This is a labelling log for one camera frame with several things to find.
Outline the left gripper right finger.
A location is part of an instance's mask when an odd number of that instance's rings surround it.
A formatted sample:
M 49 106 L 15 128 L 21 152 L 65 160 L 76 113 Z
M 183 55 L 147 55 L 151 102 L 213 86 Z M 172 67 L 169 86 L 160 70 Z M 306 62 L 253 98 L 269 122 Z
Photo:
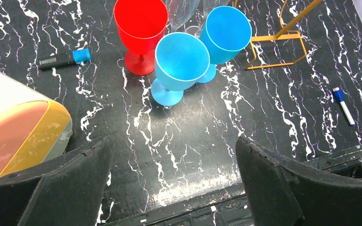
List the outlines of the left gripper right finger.
M 244 137 L 236 157 L 256 226 L 362 226 L 362 179 L 312 168 Z

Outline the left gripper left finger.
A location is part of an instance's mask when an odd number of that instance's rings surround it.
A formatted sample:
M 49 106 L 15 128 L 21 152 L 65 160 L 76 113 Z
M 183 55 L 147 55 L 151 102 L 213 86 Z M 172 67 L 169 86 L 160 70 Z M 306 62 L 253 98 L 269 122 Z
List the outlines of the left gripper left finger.
M 110 136 L 0 178 L 0 226 L 93 226 L 113 158 Z

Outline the blue wine glass front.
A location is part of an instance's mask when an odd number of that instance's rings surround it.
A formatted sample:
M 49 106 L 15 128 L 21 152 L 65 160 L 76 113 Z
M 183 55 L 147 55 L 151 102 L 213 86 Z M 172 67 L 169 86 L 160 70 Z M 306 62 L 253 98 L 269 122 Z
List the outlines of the blue wine glass front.
M 155 50 L 156 78 L 151 84 L 153 99 L 162 106 L 179 103 L 184 90 L 205 75 L 209 65 L 208 49 L 200 39 L 184 32 L 165 35 Z

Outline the blue wine glass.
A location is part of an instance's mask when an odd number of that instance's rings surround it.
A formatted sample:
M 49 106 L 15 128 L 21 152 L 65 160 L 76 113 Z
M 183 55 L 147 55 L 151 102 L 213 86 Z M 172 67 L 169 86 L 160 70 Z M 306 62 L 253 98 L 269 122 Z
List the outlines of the blue wine glass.
M 151 84 L 153 99 L 162 106 L 179 103 L 184 90 L 205 75 L 209 65 L 208 49 L 200 39 L 184 32 L 165 35 L 155 50 L 156 78 Z
M 207 16 L 199 39 L 210 55 L 207 72 L 197 80 L 208 83 L 216 75 L 216 66 L 232 60 L 251 41 L 252 27 L 246 15 L 231 6 L 214 8 Z

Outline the red wine glass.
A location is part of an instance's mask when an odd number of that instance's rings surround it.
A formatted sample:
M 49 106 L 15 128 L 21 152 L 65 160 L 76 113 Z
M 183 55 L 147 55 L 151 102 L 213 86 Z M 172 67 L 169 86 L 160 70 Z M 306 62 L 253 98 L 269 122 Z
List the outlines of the red wine glass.
M 155 49 L 164 36 L 168 11 L 161 0 L 118 0 L 114 19 L 120 40 L 127 48 L 126 68 L 145 76 L 154 71 Z

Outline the clear champagne flute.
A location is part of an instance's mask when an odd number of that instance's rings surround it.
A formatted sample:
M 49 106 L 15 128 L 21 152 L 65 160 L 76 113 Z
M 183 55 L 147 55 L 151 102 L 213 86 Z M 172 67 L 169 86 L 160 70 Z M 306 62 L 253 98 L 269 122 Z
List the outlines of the clear champagne flute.
M 200 0 L 165 0 L 171 32 L 176 32 L 195 13 Z
M 208 14 L 216 7 L 228 5 L 230 0 L 203 0 L 203 21 L 200 26 L 189 26 L 185 32 L 199 38 Z

